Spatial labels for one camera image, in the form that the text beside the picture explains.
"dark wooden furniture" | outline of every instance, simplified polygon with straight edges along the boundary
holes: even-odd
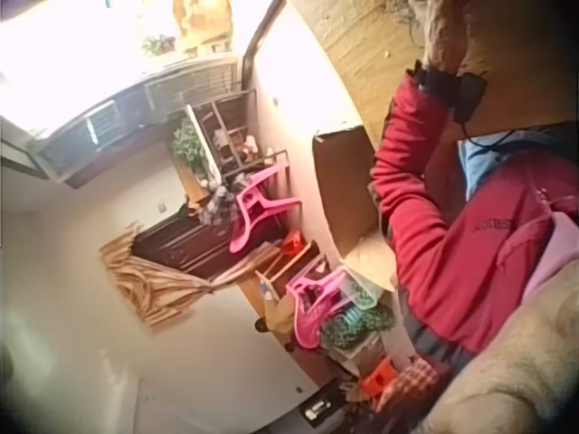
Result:
[[[247,246],[232,254],[229,251],[232,229],[232,224],[206,226],[196,217],[178,212],[141,232],[133,243],[133,254],[198,278],[212,278],[264,241],[283,239],[287,235],[278,219],[266,219],[256,226]]]

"hand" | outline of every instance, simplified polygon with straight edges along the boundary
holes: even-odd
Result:
[[[456,74],[467,53],[466,0],[428,0],[424,16],[424,68]]]

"pink chair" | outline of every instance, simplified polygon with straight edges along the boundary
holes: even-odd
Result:
[[[279,163],[249,176],[249,183],[237,194],[235,199],[239,206],[241,218],[237,219],[233,225],[232,240],[229,243],[229,251],[231,253],[237,253],[245,247],[252,233],[252,229],[257,223],[272,215],[285,212],[289,208],[301,203],[301,200],[297,197],[274,200],[267,199],[259,189],[259,185],[263,181],[288,166],[288,163]],[[252,209],[257,209],[258,206],[261,208],[261,212],[256,215],[255,212],[252,212]]]
[[[335,314],[340,308],[350,302],[349,299],[334,301],[334,296],[340,290],[340,284],[346,277],[342,268],[335,269],[320,280],[313,280],[305,276],[313,270],[323,259],[318,256],[312,260],[296,277],[286,286],[296,300],[296,314],[294,316],[294,334],[301,346],[313,349],[319,346],[319,329],[329,316]],[[303,297],[306,296],[307,288],[317,288],[316,301],[310,308],[304,306]]]

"black wristband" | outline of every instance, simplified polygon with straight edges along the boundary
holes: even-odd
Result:
[[[432,66],[424,68],[420,61],[414,64],[414,71],[408,71],[424,93],[442,101],[447,107],[456,106],[460,94],[460,78]]]

